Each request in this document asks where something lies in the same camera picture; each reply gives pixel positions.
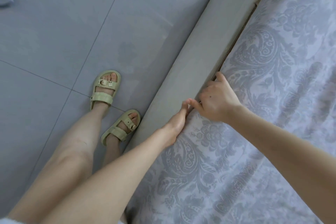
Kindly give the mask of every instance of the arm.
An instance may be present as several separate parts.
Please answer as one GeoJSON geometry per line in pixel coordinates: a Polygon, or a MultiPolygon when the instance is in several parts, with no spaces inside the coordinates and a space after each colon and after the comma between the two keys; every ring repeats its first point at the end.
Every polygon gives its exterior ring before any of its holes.
{"type": "Polygon", "coordinates": [[[94,174],[66,197],[42,224],[117,223],[135,189],[161,151],[181,132],[188,105],[143,143],[94,174]]]}
{"type": "Polygon", "coordinates": [[[324,223],[336,223],[336,158],[243,107],[224,75],[209,82],[202,104],[187,103],[202,116],[230,125],[278,169],[324,223]]]}

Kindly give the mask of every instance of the paisley pattern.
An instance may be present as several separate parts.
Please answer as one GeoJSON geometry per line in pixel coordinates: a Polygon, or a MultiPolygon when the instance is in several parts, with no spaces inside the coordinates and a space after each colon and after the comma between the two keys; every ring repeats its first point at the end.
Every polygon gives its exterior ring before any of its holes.
{"type": "MultiPolygon", "coordinates": [[[[336,0],[262,0],[221,71],[264,119],[336,156],[336,0]]],[[[231,127],[192,112],[127,207],[132,223],[319,223],[231,127]]]]}

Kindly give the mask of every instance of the footwear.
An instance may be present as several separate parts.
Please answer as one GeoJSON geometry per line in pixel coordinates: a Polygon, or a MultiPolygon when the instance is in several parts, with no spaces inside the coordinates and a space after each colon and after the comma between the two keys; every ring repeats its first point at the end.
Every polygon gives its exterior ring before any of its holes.
{"type": "Polygon", "coordinates": [[[122,116],[101,136],[100,141],[101,143],[106,146],[106,138],[109,134],[114,135],[115,137],[119,138],[120,141],[124,141],[126,139],[126,136],[133,132],[140,124],[141,118],[140,113],[137,110],[131,109],[127,112],[124,112],[122,116]],[[129,114],[135,112],[137,116],[137,125],[135,125],[131,119],[128,117],[129,114]],[[123,131],[121,128],[118,127],[120,122],[124,122],[125,125],[128,127],[128,129],[131,131],[128,134],[123,131]]]}
{"type": "Polygon", "coordinates": [[[95,101],[105,102],[108,104],[108,106],[111,106],[114,96],[116,95],[119,89],[120,82],[121,82],[121,75],[115,70],[105,70],[102,73],[100,73],[93,83],[93,92],[92,92],[92,97],[91,97],[90,110],[92,110],[93,104],[95,103],[95,101]],[[115,73],[117,75],[117,82],[112,82],[112,81],[101,79],[102,77],[110,73],[115,73]],[[107,94],[105,92],[96,92],[96,87],[114,90],[114,93],[111,96],[110,94],[107,94]]]}

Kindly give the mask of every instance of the hand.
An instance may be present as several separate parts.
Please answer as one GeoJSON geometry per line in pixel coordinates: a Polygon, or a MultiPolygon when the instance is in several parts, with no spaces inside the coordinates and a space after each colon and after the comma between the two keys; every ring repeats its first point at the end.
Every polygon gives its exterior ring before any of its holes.
{"type": "Polygon", "coordinates": [[[209,120],[228,123],[232,111],[242,105],[224,75],[217,72],[216,76],[217,82],[208,82],[208,86],[199,95],[201,104],[191,98],[186,102],[209,120]]]}
{"type": "Polygon", "coordinates": [[[177,136],[181,133],[188,115],[188,104],[186,101],[182,102],[182,107],[179,112],[173,115],[170,120],[163,126],[168,136],[168,142],[165,147],[171,146],[175,143],[177,136]]]}

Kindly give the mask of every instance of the foot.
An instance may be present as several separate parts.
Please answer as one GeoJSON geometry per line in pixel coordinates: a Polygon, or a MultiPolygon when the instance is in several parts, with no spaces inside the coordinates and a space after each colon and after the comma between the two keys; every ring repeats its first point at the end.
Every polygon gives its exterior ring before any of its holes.
{"type": "MultiPolygon", "coordinates": [[[[131,121],[135,124],[138,125],[138,114],[136,112],[132,112],[131,114],[128,115],[128,117],[131,119],[131,121]]],[[[126,126],[126,124],[121,121],[118,126],[119,128],[121,128],[123,131],[125,131],[127,134],[129,134],[131,131],[128,129],[128,127],[126,126]]],[[[116,137],[115,135],[109,134],[106,138],[106,145],[107,147],[109,145],[119,145],[120,140],[118,137],[116,137]]]]}
{"type": "MultiPolygon", "coordinates": [[[[107,74],[105,76],[103,76],[101,79],[107,80],[107,81],[112,81],[112,82],[117,82],[118,78],[117,78],[117,74],[116,73],[111,73],[111,74],[107,74]]],[[[107,93],[111,96],[113,96],[115,90],[112,89],[107,89],[107,88],[102,88],[102,87],[96,87],[96,92],[104,92],[107,93]]],[[[107,109],[109,107],[109,105],[105,102],[101,102],[101,101],[95,101],[93,104],[93,109],[95,108],[103,108],[103,109],[107,109]]]]}

